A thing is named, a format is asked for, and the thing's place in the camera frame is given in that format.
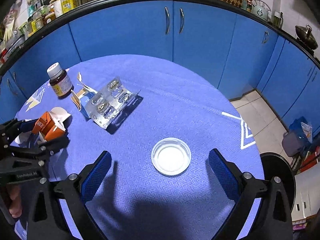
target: purple tablecloth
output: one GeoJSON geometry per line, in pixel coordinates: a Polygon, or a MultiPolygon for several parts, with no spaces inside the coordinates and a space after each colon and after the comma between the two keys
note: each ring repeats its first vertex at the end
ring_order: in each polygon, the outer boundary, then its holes
{"type": "MultiPolygon", "coordinates": [[[[101,57],[69,69],[76,92],[81,89],[78,72],[96,90],[115,76],[129,90],[141,90],[143,101],[115,134],[86,121],[70,97],[58,100],[48,82],[17,117],[35,119],[55,106],[72,114],[70,144],[50,160],[53,178],[79,173],[103,150],[111,153],[112,167],[86,204],[109,239],[211,239],[234,206],[208,165],[213,148],[242,172],[264,179],[250,129],[232,104],[192,71],[153,57],[101,57]],[[191,149],[190,166],[178,176],[160,174],[151,162],[153,146],[166,137],[179,138],[191,149]]],[[[256,199],[239,237],[250,230],[259,203],[256,199]]],[[[81,238],[65,201],[61,205],[73,235],[81,238]]]]}

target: round black stool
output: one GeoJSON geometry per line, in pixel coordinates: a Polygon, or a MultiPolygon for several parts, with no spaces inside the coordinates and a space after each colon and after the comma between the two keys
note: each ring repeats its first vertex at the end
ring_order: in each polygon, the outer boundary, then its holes
{"type": "Polygon", "coordinates": [[[260,157],[265,180],[271,180],[275,176],[282,180],[292,211],[296,197],[296,180],[292,174],[290,164],[285,158],[277,153],[267,152],[260,154],[260,157]]]}

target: brown medicine bottle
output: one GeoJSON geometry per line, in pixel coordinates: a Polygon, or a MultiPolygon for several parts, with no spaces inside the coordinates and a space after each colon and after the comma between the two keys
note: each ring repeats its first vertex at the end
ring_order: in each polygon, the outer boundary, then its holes
{"type": "Polygon", "coordinates": [[[47,73],[50,77],[49,84],[59,99],[66,98],[71,94],[74,86],[67,72],[60,67],[58,62],[50,66],[47,73]]]}

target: white bottle cap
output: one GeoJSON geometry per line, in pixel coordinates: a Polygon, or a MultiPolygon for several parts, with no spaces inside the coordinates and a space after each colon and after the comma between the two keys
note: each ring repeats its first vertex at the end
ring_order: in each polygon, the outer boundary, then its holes
{"type": "Polygon", "coordinates": [[[62,73],[62,68],[60,67],[59,62],[54,63],[53,65],[51,65],[48,69],[47,69],[47,73],[50,77],[51,80],[57,78],[58,76],[61,75],[62,73]]]}

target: human hand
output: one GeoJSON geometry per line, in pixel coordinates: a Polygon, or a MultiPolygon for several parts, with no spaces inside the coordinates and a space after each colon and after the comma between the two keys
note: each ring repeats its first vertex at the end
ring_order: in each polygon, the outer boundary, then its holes
{"type": "Polygon", "coordinates": [[[22,214],[20,186],[8,185],[7,190],[8,190],[9,196],[12,200],[12,203],[9,207],[9,212],[13,218],[18,218],[22,214]]]}

